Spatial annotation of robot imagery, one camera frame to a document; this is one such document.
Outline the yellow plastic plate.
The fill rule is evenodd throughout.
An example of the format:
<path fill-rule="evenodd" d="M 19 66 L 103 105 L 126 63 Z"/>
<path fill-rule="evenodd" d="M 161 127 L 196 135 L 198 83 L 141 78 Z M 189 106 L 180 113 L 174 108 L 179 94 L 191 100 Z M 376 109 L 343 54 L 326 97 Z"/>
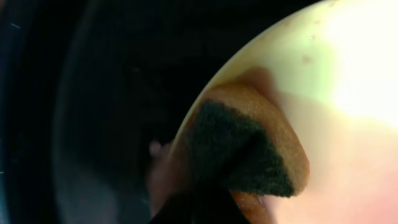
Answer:
<path fill-rule="evenodd" d="M 175 139 L 150 145 L 147 189 L 192 189 L 181 135 L 202 95 L 255 88 L 295 131 L 309 165 L 292 197 L 263 196 L 270 223 L 397 222 L 397 1 L 320 1 L 239 50 L 202 89 Z"/>

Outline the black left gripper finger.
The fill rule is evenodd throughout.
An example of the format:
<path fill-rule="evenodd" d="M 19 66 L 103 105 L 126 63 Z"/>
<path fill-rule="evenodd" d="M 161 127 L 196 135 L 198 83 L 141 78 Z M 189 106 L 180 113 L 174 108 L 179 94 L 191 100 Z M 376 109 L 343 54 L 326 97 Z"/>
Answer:
<path fill-rule="evenodd" d="M 158 186 L 149 192 L 149 224 L 249 224 L 229 190 Z"/>

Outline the orange green sponge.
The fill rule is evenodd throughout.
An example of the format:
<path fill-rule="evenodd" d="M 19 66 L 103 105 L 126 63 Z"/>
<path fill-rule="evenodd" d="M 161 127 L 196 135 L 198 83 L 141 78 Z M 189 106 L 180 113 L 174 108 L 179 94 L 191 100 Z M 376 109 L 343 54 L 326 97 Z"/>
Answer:
<path fill-rule="evenodd" d="M 263 196 L 292 197 L 310 165 L 289 122 L 255 88 L 224 84 L 206 91 L 181 135 L 193 189 L 222 187 L 249 223 L 270 223 Z"/>

